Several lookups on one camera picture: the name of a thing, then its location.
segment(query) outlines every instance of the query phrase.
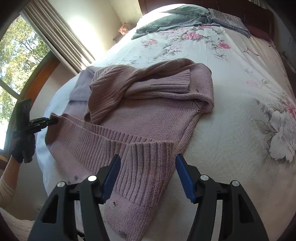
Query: blue gripper pad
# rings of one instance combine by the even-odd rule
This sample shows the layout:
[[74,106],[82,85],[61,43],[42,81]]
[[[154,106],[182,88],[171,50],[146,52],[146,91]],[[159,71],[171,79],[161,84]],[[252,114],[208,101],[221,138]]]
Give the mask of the blue gripper pad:
[[194,183],[192,182],[192,179],[186,169],[187,163],[184,160],[182,155],[176,156],[176,169],[178,172],[178,175],[180,177],[183,189],[185,191],[186,197],[190,199],[191,202],[196,202],[196,196],[194,194]]
[[104,201],[104,203],[110,198],[113,187],[115,185],[119,170],[120,170],[120,165],[121,165],[121,160],[120,156],[117,155],[115,159],[113,160],[113,163],[111,163],[111,169],[104,181],[103,184],[103,195],[101,199]]

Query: white bed sheet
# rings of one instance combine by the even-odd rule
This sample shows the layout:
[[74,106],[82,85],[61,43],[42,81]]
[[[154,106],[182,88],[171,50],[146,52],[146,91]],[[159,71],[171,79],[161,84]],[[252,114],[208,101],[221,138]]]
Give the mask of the white bed sheet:
[[[181,28],[131,41],[132,34],[93,65],[142,68],[175,58],[207,65],[212,70],[215,107],[200,118],[184,157],[217,182],[239,180],[270,241],[276,241],[296,211],[295,97],[277,50],[264,40],[222,27]],[[44,116],[63,113],[77,78],[57,91]],[[36,154],[50,194],[57,182],[68,180],[49,153],[45,134],[43,129],[37,135]],[[143,240],[186,240],[196,208],[174,172]],[[212,240],[218,240],[220,219],[219,202]],[[82,230],[79,210],[76,221]],[[106,228],[110,240],[123,240]]]

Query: window pane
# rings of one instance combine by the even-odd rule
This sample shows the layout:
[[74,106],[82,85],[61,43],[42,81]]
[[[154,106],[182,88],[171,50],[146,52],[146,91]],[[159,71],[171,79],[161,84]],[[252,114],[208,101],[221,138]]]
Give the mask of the window pane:
[[10,95],[0,86],[0,149],[4,149],[8,123],[17,102],[17,99]]
[[19,94],[48,52],[43,40],[19,16],[0,42],[0,78]]

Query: pink sweater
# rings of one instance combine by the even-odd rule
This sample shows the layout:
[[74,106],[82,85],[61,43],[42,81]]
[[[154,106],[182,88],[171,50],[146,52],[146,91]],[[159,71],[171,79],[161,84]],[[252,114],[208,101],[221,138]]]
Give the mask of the pink sweater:
[[[46,144],[71,183],[95,174],[114,154],[121,156],[103,215],[124,239],[141,240],[176,155],[184,151],[200,115],[214,106],[211,71],[189,59],[144,69],[113,65],[90,70],[92,81],[78,80],[68,114],[56,116],[59,122],[48,127]],[[84,113],[85,121],[80,120]]]

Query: silver screw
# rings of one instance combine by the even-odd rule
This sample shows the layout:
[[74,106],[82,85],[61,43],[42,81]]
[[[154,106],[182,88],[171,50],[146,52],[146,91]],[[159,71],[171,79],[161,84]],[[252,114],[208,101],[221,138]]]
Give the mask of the silver screw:
[[238,187],[239,186],[239,181],[232,181],[232,185],[235,186],[235,187]]
[[65,182],[59,182],[59,183],[57,184],[57,186],[58,186],[59,188],[62,188],[63,186],[65,186]]
[[95,175],[92,175],[92,176],[89,176],[87,179],[88,179],[90,182],[93,182],[93,181],[96,180],[96,176],[95,176]]
[[200,179],[203,181],[207,181],[209,179],[209,177],[207,175],[201,175]]

